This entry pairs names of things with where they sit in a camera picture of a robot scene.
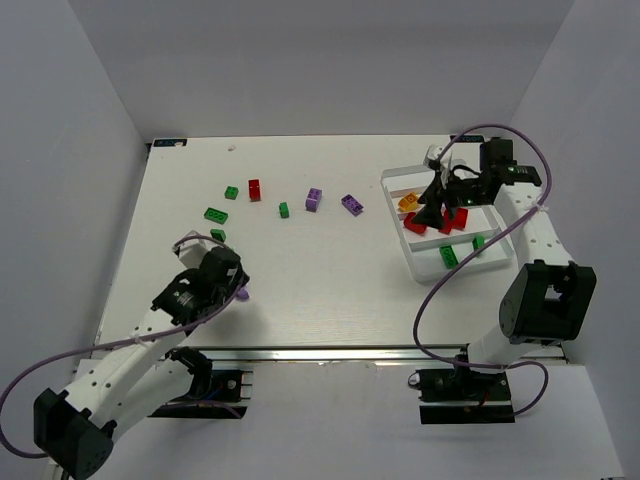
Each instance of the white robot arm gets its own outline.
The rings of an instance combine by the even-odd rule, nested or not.
[[[410,384],[422,392],[423,423],[513,421],[504,369],[532,350],[578,336],[595,273],[577,265],[564,249],[546,209],[538,205],[542,181],[534,167],[513,160],[511,140],[482,143],[479,172],[460,165],[449,169],[433,158],[427,158],[427,164],[436,175],[418,200],[424,207],[414,223],[441,228],[443,206],[454,218],[459,207],[494,205],[507,225],[537,210],[511,231],[520,271],[500,302],[497,325],[449,362],[453,371],[421,370],[418,383]],[[441,175],[445,169],[450,171]],[[472,176],[457,177],[457,169]],[[495,408],[487,408],[488,399]]]
[[[211,361],[191,348],[174,350],[188,329],[145,337],[210,317],[249,277],[227,247],[208,250],[190,240],[174,252],[187,270],[153,300],[131,332],[136,343],[110,352],[62,392],[45,390],[34,403],[36,445],[76,480],[93,475],[114,443],[159,406],[186,394],[199,398],[211,386]]]
[[[502,215],[505,223],[511,225],[531,208],[536,208],[536,201],[541,193],[541,188],[531,183],[503,185],[498,191],[494,205],[498,213]],[[534,265],[535,262],[544,262],[545,267],[562,268],[568,268],[573,263],[573,258],[567,253],[558,239],[549,215],[545,210],[537,212],[528,222],[517,228],[511,234],[511,240],[520,268],[527,264]],[[548,289],[552,287],[553,284],[548,283],[546,285],[547,291],[549,292]],[[539,297],[537,301],[539,305],[542,305]],[[514,306],[511,300],[505,297],[503,304],[501,304],[500,316],[505,318],[513,316],[512,308]],[[542,339],[537,341],[530,339],[531,341],[528,342],[512,343],[512,339],[504,333],[505,328],[505,320],[502,319],[486,335],[472,342],[467,348],[469,362],[510,365],[527,353],[540,348]],[[488,369],[475,370],[484,373],[491,372]]]

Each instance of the lego brick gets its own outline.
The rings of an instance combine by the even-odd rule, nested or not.
[[[398,202],[398,210],[401,212],[412,212],[418,208],[418,194],[411,192],[409,195],[405,195]]]
[[[320,203],[321,198],[322,198],[322,190],[317,188],[312,188],[309,190],[309,194],[307,195],[307,199],[304,202],[304,206],[310,212],[315,212],[318,210],[318,204]]]
[[[442,214],[442,217],[444,218],[444,226],[438,231],[440,233],[444,233],[445,235],[449,235],[451,233],[451,229],[453,228],[453,222],[449,220],[449,212],[445,210],[445,212]]]
[[[349,210],[353,214],[353,216],[360,215],[362,213],[362,210],[364,209],[364,207],[360,205],[360,202],[358,202],[351,195],[345,195],[344,197],[342,197],[341,202],[342,205],[344,205],[344,208]]]
[[[420,205],[418,204],[418,202],[413,202],[413,203],[411,203],[411,204],[407,205],[407,206],[406,206],[406,207],[404,207],[404,208],[402,208],[402,207],[398,207],[398,210],[400,210],[401,212],[404,212],[404,213],[406,213],[406,212],[413,212],[414,210],[417,210],[419,206],[420,206]]]
[[[473,244],[473,250],[475,251],[484,246],[484,237],[482,235],[476,235],[471,243]]]
[[[280,217],[289,218],[289,207],[287,206],[287,202],[282,202],[278,206],[278,211],[280,212]]]
[[[456,258],[456,254],[451,245],[444,245],[440,247],[440,255],[442,256],[445,267],[449,270],[458,265],[458,259]]]
[[[458,208],[456,216],[453,218],[452,227],[456,230],[464,230],[467,226],[467,217],[469,216],[469,210],[466,208]]]
[[[249,300],[249,292],[246,288],[242,287],[238,290],[238,293],[236,293],[236,300],[240,300],[241,302]]]
[[[207,208],[207,211],[204,212],[204,218],[222,225],[227,221],[227,218],[229,218],[229,214],[209,207]]]
[[[418,235],[424,235],[427,231],[426,225],[418,225],[417,223],[413,223],[413,217],[416,216],[416,212],[411,212],[404,217],[404,228],[407,230],[411,230]]]
[[[227,234],[224,233],[224,230],[212,228],[209,233],[211,234],[211,238],[213,238],[214,240],[218,240],[219,242],[224,243],[224,241],[227,239]]]
[[[258,180],[257,178],[254,180],[249,180],[249,199],[252,202],[259,202],[261,198],[260,180]]]
[[[238,198],[238,187],[228,186],[224,191],[224,198],[228,198],[229,200]]]

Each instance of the cable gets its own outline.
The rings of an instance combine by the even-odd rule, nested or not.
[[[498,124],[498,123],[486,123],[486,124],[480,124],[480,125],[475,125],[473,127],[470,127],[468,129],[464,130],[463,132],[461,132],[460,134],[458,134],[457,136],[455,136],[454,138],[452,138],[451,141],[449,142],[449,144],[446,147],[444,147],[442,152],[440,152],[440,155],[438,156],[436,161],[440,162],[442,160],[442,158],[444,158],[444,155],[447,153],[447,151],[453,146],[454,143],[456,143],[460,139],[460,137],[462,137],[463,135],[466,135],[467,133],[469,133],[469,132],[471,132],[473,130],[478,130],[480,128],[499,128],[501,130],[506,130],[508,132],[511,132],[511,133],[517,135],[518,137],[520,137],[522,140],[524,140],[533,149],[533,151],[536,153],[536,155],[540,159],[540,162],[542,162],[542,166],[544,168],[544,171],[545,171],[545,174],[546,174],[546,177],[547,177],[547,182],[546,182],[545,188],[544,188],[544,190],[542,192],[542,195],[540,195],[540,198],[538,199],[538,202],[537,202],[536,206],[534,206],[531,210],[529,210],[527,213],[525,213],[518,220],[513,222],[513,224],[511,224],[509,227],[507,227],[504,231],[500,232],[498,235],[496,235],[491,240],[489,240],[487,243],[485,243],[482,247],[480,247],[477,250],[474,250],[470,255],[468,255],[467,257],[462,259],[460,261],[460,263],[458,263],[458,265],[456,265],[452,270],[449,270],[433,286],[431,291],[427,294],[427,296],[425,297],[424,301],[422,302],[422,305],[420,305],[420,308],[418,309],[418,312],[416,313],[416,318],[415,318],[415,320],[413,322],[413,341],[415,342],[415,344],[418,347],[418,349],[420,351],[422,351],[428,357],[430,357],[430,358],[432,358],[434,360],[438,360],[440,362],[448,363],[448,364],[453,365],[453,366],[468,367],[468,368],[485,368],[485,369],[493,369],[493,370],[506,370],[506,369],[513,370],[513,369],[525,367],[525,366],[528,366],[528,365],[534,365],[534,366],[540,368],[542,370],[543,374],[544,374],[544,381],[543,381],[542,387],[540,389],[540,392],[531,401],[531,403],[529,403],[525,407],[521,408],[520,410],[517,410],[516,412],[514,412],[513,415],[515,416],[515,415],[523,414],[524,412],[527,412],[528,410],[533,408],[540,401],[540,399],[542,398],[544,393],[547,391],[547,387],[549,386],[549,371],[547,370],[547,368],[542,363],[536,362],[534,360],[525,360],[523,362],[514,363],[512,365],[491,365],[491,364],[486,364],[485,365],[485,364],[481,364],[481,363],[463,362],[463,361],[460,361],[460,360],[458,360],[456,358],[446,358],[446,357],[443,357],[443,356],[440,356],[438,354],[435,354],[435,353],[431,352],[424,345],[422,345],[422,343],[420,342],[420,338],[418,337],[418,327],[420,326],[420,320],[422,319],[422,315],[424,314],[424,311],[427,308],[427,305],[429,305],[429,302],[431,302],[431,300],[433,299],[435,294],[438,293],[438,290],[440,290],[442,288],[442,286],[451,279],[451,277],[453,277],[456,273],[458,273],[462,269],[462,267],[464,267],[466,264],[468,264],[471,260],[473,260],[475,257],[480,255],[487,248],[489,248],[492,245],[495,245],[496,243],[498,243],[500,240],[502,240],[507,235],[509,235],[511,232],[513,232],[516,228],[518,228],[519,226],[523,225],[531,217],[533,217],[537,213],[538,209],[542,206],[544,201],[547,199],[547,197],[549,196],[549,193],[551,193],[551,187],[553,185],[553,180],[552,180],[552,175],[551,175],[551,167],[549,166],[549,162],[547,162],[547,159],[545,158],[544,154],[540,151],[538,146],[535,143],[533,143],[533,141],[529,137],[527,137],[521,131],[519,131],[519,130],[513,128],[513,127],[509,127],[508,125],[501,125],[501,124]]]
[[[158,410],[165,412],[167,410],[179,410],[181,408],[187,407],[215,407],[215,408],[224,408],[231,415],[236,417],[237,419],[241,419],[242,415],[234,410],[233,407],[227,405],[224,402],[217,402],[215,400],[202,400],[200,402],[190,402],[190,403],[175,403],[173,405],[163,405]]]
[[[473,168],[467,167],[466,165],[456,165],[451,169],[451,173],[455,172],[456,170],[464,170],[465,172],[473,173],[476,177],[480,176],[480,172],[476,172]]]
[[[224,243],[219,242],[219,241],[217,241],[217,240],[215,240],[215,239],[213,239],[211,237],[207,237],[205,235],[190,235],[190,236],[184,237],[184,238],[178,240],[173,246],[174,247],[178,247],[178,246],[182,245],[183,243],[185,243],[185,242],[187,242],[189,240],[208,240],[208,241],[213,242],[213,243],[215,243],[215,244],[217,244],[219,246],[222,246],[224,248],[229,248]],[[220,306],[220,308],[218,308],[211,315],[209,315],[208,317],[202,318],[202,319],[198,320],[197,322],[193,322],[193,323],[191,323],[189,325],[176,327],[176,328],[173,328],[171,330],[166,330],[166,331],[160,332],[160,333],[152,333],[152,334],[149,334],[149,335],[140,335],[140,337],[137,337],[137,338],[116,340],[114,342],[94,345],[92,347],[85,347],[85,348],[78,348],[78,349],[75,349],[75,350],[69,350],[68,352],[59,353],[59,354],[53,355],[53,356],[51,356],[49,358],[45,358],[44,360],[40,360],[38,363],[35,363],[35,364],[31,365],[25,371],[20,373],[4,389],[4,391],[2,392],[2,395],[0,395],[0,417],[2,415],[2,409],[4,408],[4,405],[5,405],[6,401],[7,401],[7,398],[9,397],[9,394],[11,393],[11,391],[27,375],[29,375],[30,373],[38,370],[39,368],[44,367],[45,365],[49,365],[50,363],[57,362],[58,360],[62,360],[64,358],[75,357],[76,355],[82,355],[82,354],[85,354],[85,353],[95,352],[96,350],[110,350],[110,349],[128,347],[129,345],[134,345],[137,342],[141,342],[141,341],[147,342],[147,341],[155,340],[155,339],[158,339],[158,338],[168,337],[168,336],[174,335],[176,333],[191,331],[191,330],[195,329],[196,327],[202,325],[203,323],[208,322],[213,317],[215,317],[216,315],[220,314],[225,308],[227,308],[227,306],[233,301],[233,299],[235,298],[236,294],[238,293],[238,291],[240,291],[241,288],[242,288],[241,286],[236,288],[236,290],[233,292],[233,294],[227,300],[225,300],[225,302]],[[2,430],[2,425],[1,424],[0,424],[0,444],[2,444],[2,446],[4,448],[6,448],[9,452],[13,453],[14,455],[16,455],[18,457],[28,458],[28,459],[38,459],[38,458],[47,458],[48,457],[48,455],[46,453],[30,453],[30,452],[25,452],[24,450],[20,450],[19,448],[15,447],[9,441],[9,439],[6,437],[6,435],[4,434],[4,431]]]
[[[205,400],[211,400],[213,397],[215,397],[218,393],[220,392],[220,388],[214,390],[211,395],[209,395],[207,398],[205,398]]]
[[[411,381],[413,376],[417,374],[418,372],[413,372],[411,375],[409,375],[409,378],[407,378],[407,386],[412,390],[420,390],[420,382],[418,380],[415,380],[414,382]]]

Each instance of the white wall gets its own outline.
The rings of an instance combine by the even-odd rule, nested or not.
[[[566,347],[587,366],[627,477],[639,479],[640,4],[611,5],[575,3],[512,124],[548,155],[554,224],[598,275],[580,337]]]
[[[0,14],[0,386],[27,366],[90,345],[145,165],[144,144],[64,0],[12,0]],[[32,404],[72,361],[15,391],[2,416],[32,443]],[[43,461],[0,448],[3,479]]]
[[[507,122],[572,0],[70,0],[146,140]]]

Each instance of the white tray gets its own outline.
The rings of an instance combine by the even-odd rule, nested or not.
[[[419,235],[404,228],[406,213],[398,210],[398,202],[410,192],[421,194],[431,183],[434,172],[424,165],[393,168],[382,172],[382,189],[384,190],[393,223],[398,231],[400,244],[413,278],[418,282],[428,282],[441,278],[447,268],[440,255],[439,248],[451,245],[458,261],[473,252],[471,244],[476,235],[489,240],[500,231],[495,209],[491,206],[471,207],[464,231],[452,230],[445,235],[429,227],[425,235]],[[514,251],[505,238],[496,245],[482,252],[471,260],[459,273],[472,273],[491,270],[510,265]]]

